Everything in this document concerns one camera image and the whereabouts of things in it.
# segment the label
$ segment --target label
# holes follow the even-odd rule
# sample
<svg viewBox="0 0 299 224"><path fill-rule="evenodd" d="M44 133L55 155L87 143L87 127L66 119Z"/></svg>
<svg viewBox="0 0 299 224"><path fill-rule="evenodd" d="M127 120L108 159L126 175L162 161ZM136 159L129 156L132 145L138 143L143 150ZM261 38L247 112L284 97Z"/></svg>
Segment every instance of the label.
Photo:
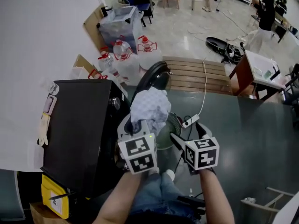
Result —
<svg viewBox="0 0 299 224"><path fill-rule="evenodd" d="M56 193L51 191L51 197L58 196ZM62 215L62 199L51 200L51 207Z"/></svg>

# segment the white cable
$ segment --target white cable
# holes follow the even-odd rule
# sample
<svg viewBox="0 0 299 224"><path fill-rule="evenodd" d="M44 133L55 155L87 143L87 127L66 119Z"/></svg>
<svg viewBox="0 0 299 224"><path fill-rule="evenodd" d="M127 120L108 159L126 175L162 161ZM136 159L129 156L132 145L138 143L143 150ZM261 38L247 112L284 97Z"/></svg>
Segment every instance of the white cable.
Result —
<svg viewBox="0 0 299 224"><path fill-rule="evenodd" d="M205 77L206 77L206 65L205 65L205 59L208 57L208 55L211 53L212 49L209 51L209 53L206 55L206 57L202 60L202 64L204 65L204 71L205 71ZM205 88L204 88L204 99L202 100L202 105L201 105L201 109L200 112L198 113L198 116L201 114L202 108L204 107L204 103L205 103L205 98L206 98L206 83L207 83L207 77L206 77L206 81L205 81Z"/></svg>

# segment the trash bin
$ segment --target trash bin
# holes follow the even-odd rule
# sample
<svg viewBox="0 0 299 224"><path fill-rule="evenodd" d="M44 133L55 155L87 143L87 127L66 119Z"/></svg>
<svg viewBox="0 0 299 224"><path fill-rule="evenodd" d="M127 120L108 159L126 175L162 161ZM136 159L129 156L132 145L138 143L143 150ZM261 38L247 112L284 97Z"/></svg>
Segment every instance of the trash bin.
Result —
<svg viewBox="0 0 299 224"><path fill-rule="evenodd" d="M200 12L202 9L202 0L191 0L192 11Z"/></svg>

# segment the plastic water jug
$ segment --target plastic water jug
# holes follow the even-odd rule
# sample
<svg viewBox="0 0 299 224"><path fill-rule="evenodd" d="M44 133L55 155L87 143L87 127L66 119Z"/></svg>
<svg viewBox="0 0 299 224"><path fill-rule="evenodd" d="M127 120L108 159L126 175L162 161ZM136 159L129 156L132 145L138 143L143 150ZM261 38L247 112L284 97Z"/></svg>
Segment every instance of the plastic water jug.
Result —
<svg viewBox="0 0 299 224"><path fill-rule="evenodd" d="M134 54L132 49L127 49L128 53L121 55L115 54L116 69L120 76L129 85L138 85L140 81L138 55Z"/></svg>
<svg viewBox="0 0 299 224"><path fill-rule="evenodd" d="M162 52L158 48L157 43L151 42L146 36L138 38L137 53L139 64L145 70L163 60Z"/></svg>
<svg viewBox="0 0 299 224"><path fill-rule="evenodd" d="M98 58L99 60L99 67L102 71L107 70L109 73L113 74L114 76L118 77L119 74L116 69L114 54L109 53L106 51L101 52L101 57Z"/></svg>
<svg viewBox="0 0 299 224"><path fill-rule="evenodd" d="M131 48L129 43L121 39L117 39L113 46L113 53L121 55L122 53L127 53L129 48Z"/></svg>

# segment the tiled floor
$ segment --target tiled floor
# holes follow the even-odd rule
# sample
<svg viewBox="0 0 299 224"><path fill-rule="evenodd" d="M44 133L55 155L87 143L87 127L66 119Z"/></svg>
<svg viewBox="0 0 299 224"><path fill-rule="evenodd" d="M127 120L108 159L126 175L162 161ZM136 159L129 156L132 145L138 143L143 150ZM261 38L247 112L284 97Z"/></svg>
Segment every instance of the tiled floor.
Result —
<svg viewBox="0 0 299 224"><path fill-rule="evenodd" d="M169 0L169 7L163 9L162 0L154 0L154 18L152 24L145 18L147 27L143 28L144 34L150 40L158 42L158 46L162 50L164 56L179 56L204 59L208 61L220 62L222 57L210 49L205 44L208 36L220 38L222 40L233 40L238 36L256 30L252 26L253 21L249 20L255 9L248 4L239 0L221 0L213 1L212 9L216 7L220 12L194 12L191 10L191 0L180 0L180 9L177 9L176 0ZM231 18L240 28L238 28L229 18ZM230 42L239 45L241 40L236 39ZM260 54L275 60L282 72L288 74L288 69L295 61L288 57L283 45L277 43L278 38L274 37L268 44L263 44ZM225 66L227 74L229 74L234 65L227 64Z"/></svg>

